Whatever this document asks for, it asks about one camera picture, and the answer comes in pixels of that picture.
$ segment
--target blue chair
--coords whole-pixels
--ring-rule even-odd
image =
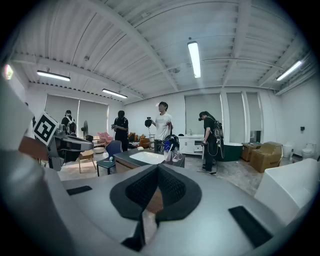
[[[110,144],[106,147],[106,151],[108,152],[109,156],[101,161],[96,162],[96,171],[99,174],[99,166],[106,168],[108,175],[110,174],[110,168],[116,165],[116,160],[113,158],[111,162],[107,162],[110,160],[110,157],[114,157],[115,154],[118,154],[122,151],[121,141],[119,140],[112,140]]]

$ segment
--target gray surface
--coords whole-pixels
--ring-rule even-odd
[[[217,177],[185,168],[169,166],[197,182],[202,198],[197,208],[185,219],[161,222],[152,241],[142,253],[152,256],[175,255],[241,255],[254,249],[229,208],[244,206],[271,234],[283,223],[266,206],[250,195]]]
[[[81,186],[90,186],[92,190],[72,195],[71,198],[81,211],[99,227],[104,233],[118,242],[132,237],[137,222],[119,215],[110,201],[110,191],[119,182],[148,168],[143,166],[139,170],[127,171],[121,175],[107,175],[103,177],[63,181],[64,188],[73,189]]]
[[[54,206],[72,238],[72,244],[66,242],[61,248],[73,247],[72,255],[106,255],[106,252],[109,255],[139,255],[108,237],[102,232],[101,227],[88,219],[68,195],[55,170],[45,168],[45,180]]]

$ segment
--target white wall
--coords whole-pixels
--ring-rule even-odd
[[[45,110],[47,95],[55,95],[62,97],[69,97],[74,99],[86,100],[95,103],[108,105],[108,127],[107,132],[113,136],[111,124],[114,123],[115,118],[118,116],[118,111],[123,110],[122,102],[113,99],[103,98],[96,95],[86,95],[83,92],[65,89],[65,88],[51,88],[51,85],[40,84],[31,86],[26,90],[26,101],[29,104],[30,110],[33,112],[35,119]]]
[[[301,155],[308,142],[316,143],[316,155],[320,155],[320,79],[281,95],[285,139],[295,141],[294,153]]]
[[[26,88],[20,83],[15,73],[12,78],[7,80],[7,83],[11,86],[15,94],[19,97],[22,102],[26,102]]]
[[[222,118],[224,138],[226,142],[230,139],[230,120],[228,99],[226,93],[258,93],[262,107],[262,138],[261,142],[279,142],[284,141],[284,130],[282,121],[281,97],[275,96],[273,91],[266,89],[257,89],[251,87],[232,87],[232,88],[208,88],[196,89],[184,92],[178,92],[165,96],[159,96],[124,106],[125,116],[129,121],[129,131],[135,132],[138,135],[148,135],[148,128],[145,127],[145,120],[151,117],[155,120],[159,114],[157,103],[164,101],[168,104],[168,113],[173,118],[173,133],[175,135],[186,133],[186,116],[185,116],[185,95],[201,95],[214,94],[221,92],[222,101]],[[194,117],[194,121],[198,122],[198,116]],[[150,128],[151,134],[156,133],[156,128],[152,125]]]

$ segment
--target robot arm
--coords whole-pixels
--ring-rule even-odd
[[[43,112],[33,127],[33,133],[45,144],[50,168],[61,170],[64,163],[75,161],[81,152],[93,149],[87,140],[66,135],[66,127],[47,112]]]

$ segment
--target ceiling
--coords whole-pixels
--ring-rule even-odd
[[[197,79],[191,41],[199,47]],[[290,78],[276,81],[302,59]],[[43,1],[22,23],[10,63],[29,86],[109,97],[105,88],[127,95],[125,103],[198,88],[279,91],[315,67],[294,23],[265,0]]]

